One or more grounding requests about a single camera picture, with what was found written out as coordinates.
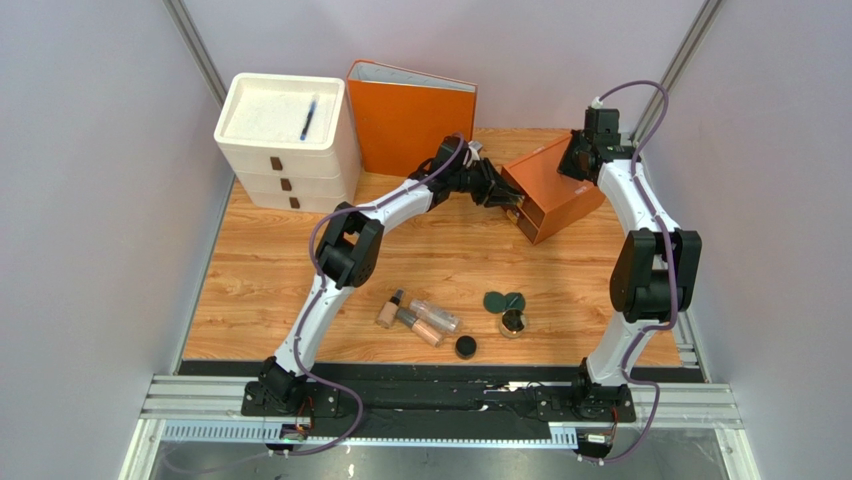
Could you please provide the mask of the orange drawer cabinet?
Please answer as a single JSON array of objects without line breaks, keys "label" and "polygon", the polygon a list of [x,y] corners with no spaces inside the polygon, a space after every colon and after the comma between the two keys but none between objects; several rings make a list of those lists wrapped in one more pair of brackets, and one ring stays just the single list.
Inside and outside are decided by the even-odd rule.
[{"label": "orange drawer cabinet", "polygon": [[591,182],[558,172],[572,135],[552,142],[501,167],[501,177],[523,194],[504,211],[520,232],[538,245],[599,208],[604,194]]}]

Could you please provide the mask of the gold cream jar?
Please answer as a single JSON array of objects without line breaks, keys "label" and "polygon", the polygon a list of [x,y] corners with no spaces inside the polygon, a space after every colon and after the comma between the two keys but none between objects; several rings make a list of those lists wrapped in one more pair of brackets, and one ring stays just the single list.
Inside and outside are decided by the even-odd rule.
[{"label": "gold cream jar", "polygon": [[504,337],[516,339],[525,331],[527,318],[522,310],[509,309],[502,314],[498,327]]}]

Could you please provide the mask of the clear tube bottle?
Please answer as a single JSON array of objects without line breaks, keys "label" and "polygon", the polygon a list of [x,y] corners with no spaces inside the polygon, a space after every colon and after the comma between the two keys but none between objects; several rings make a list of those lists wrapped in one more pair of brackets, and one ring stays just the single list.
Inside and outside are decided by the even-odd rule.
[{"label": "clear tube bottle", "polygon": [[418,319],[446,333],[456,333],[461,326],[461,320],[442,307],[422,299],[412,299],[409,308]]}]

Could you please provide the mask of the pink foundation bottle grey cap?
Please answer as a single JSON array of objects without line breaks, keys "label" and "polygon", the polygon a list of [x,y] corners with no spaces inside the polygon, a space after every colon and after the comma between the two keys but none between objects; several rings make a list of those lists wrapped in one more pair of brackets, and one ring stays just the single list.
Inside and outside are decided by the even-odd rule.
[{"label": "pink foundation bottle grey cap", "polygon": [[395,317],[428,345],[437,348],[443,342],[443,334],[424,320],[418,318],[412,310],[406,307],[399,307]]}]

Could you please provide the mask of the black round jar lid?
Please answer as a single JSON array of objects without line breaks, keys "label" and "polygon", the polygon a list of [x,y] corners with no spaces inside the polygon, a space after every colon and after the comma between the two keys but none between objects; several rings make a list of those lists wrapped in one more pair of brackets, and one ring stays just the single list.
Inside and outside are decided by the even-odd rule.
[{"label": "black round jar lid", "polygon": [[477,341],[469,335],[460,336],[454,344],[455,355],[461,360],[471,359],[477,352]]}]

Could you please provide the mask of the beige foundation bottle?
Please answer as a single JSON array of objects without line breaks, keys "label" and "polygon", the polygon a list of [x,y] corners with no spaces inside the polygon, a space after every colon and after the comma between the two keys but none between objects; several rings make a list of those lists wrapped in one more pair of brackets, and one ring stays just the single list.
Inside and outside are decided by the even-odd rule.
[{"label": "beige foundation bottle", "polygon": [[404,289],[397,289],[387,302],[380,308],[376,317],[376,324],[384,329],[390,329],[395,320],[400,303],[405,295]]}]

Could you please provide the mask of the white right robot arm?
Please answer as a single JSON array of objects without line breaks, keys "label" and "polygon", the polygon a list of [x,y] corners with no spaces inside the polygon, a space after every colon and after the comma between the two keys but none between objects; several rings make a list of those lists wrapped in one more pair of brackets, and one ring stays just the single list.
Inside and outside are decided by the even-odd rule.
[{"label": "white right robot arm", "polygon": [[625,234],[609,282],[613,317],[572,383],[571,410],[587,420],[625,406],[644,347],[691,303],[702,250],[700,235],[681,229],[662,208],[637,149],[621,142],[619,119],[616,109],[589,106],[557,167],[563,176],[592,182]]}]

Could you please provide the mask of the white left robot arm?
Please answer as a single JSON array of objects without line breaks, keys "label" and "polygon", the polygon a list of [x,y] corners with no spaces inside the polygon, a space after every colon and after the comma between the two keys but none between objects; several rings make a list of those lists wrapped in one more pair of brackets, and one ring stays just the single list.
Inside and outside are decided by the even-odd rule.
[{"label": "white left robot arm", "polygon": [[406,221],[425,214],[453,193],[466,193],[484,208],[513,206],[523,194],[479,157],[462,135],[443,139],[400,186],[377,200],[339,204],[313,228],[309,239],[315,276],[305,304],[286,339],[247,383],[245,416],[289,416],[307,405],[307,383],[319,347],[338,312],[373,274],[383,239]]}]

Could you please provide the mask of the dark green compact disc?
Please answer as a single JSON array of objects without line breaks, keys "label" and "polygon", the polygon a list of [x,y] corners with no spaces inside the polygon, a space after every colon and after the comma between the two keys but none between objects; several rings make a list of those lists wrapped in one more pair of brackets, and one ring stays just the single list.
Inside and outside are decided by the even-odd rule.
[{"label": "dark green compact disc", "polygon": [[484,295],[483,305],[488,312],[493,314],[502,315],[510,309],[508,296],[496,291],[489,291]]}]

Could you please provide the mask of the blue pen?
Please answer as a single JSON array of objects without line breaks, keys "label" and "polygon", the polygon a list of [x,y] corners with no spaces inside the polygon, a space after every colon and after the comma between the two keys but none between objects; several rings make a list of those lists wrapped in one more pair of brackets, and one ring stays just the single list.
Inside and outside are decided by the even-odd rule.
[{"label": "blue pen", "polygon": [[307,136],[309,134],[309,131],[310,131],[310,128],[311,128],[311,125],[312,125],[312,122],[313,122],[313,118],[315,116],[316,109],[318,107],[318,104],[319,104],[319,95],[314,94],[311,98],[309,108],[308,108],[308,112],[306,114],[305,121],[304,121],[302,130],[301,130],[300,135],[299,135],[300,141],[305,141],[307,139]]}]

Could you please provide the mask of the white three-drawer storage box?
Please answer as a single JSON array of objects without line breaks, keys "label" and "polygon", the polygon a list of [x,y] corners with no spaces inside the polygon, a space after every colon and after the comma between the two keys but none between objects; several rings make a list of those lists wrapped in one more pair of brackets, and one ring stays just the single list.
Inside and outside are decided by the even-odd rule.
[{"label": "white three-drawer storage box", "polygon": [[[314,94],[319,104],[307,139],[300,141]],[[329,213],[354,200],[361,157],[339,78],[240,73],[214,138],[259,207]]]}]

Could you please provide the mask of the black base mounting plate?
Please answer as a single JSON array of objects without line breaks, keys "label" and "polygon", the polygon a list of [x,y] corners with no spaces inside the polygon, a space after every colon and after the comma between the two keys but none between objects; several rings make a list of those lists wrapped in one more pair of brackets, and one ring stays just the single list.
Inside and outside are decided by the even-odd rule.
[{"label": "black base mounting plate", "polygon": [[[522,381],[508,383],[449,381],[355,381],[350,389],[369,411],[442,413],[509,412],[520,419],[544,422],[634,423],[635,402],[626,389],[619,399],[594,395],[586,403],[571,384]],[[337,387],[309,382],[292,400],[277,400],[258,381],[245,386],[240,413],[246,417],[342,418],[357,412],[357,401]]]}]

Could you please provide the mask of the aluminium frame rail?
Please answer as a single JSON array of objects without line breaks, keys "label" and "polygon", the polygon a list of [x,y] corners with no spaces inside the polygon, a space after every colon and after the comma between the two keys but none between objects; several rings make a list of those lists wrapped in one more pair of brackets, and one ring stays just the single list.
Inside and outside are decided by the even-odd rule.
[{"label": "aluminium frame rail", "polygon": [[701,382],[696,372],[642,369],[629,389],[634,423],[544,422],[509,412],[442,413],[378,410],[367,412],[350,389],[355,381],[449,381],[571,383],[570,367],[405,366],[322,364],[309,382],[337,387],[357,401],[357,412],[342,418],[246,417],[240,413],[245,386],[257,380],[243,364],[194,363],[188,372],[157,375],[143,403],[121,475],[144,479],[154,468],[156,448],[167,438],[178,442],[211,440],[258,443],[274,449],[289,442],[322,446],[470,444],[486,447],[553,447],[577,450],[594,436],[611,443],[627,440],[633,454],[654,430],[709,430],[717,438],[722,464],[734,479],[759,477],[732,389]]}]

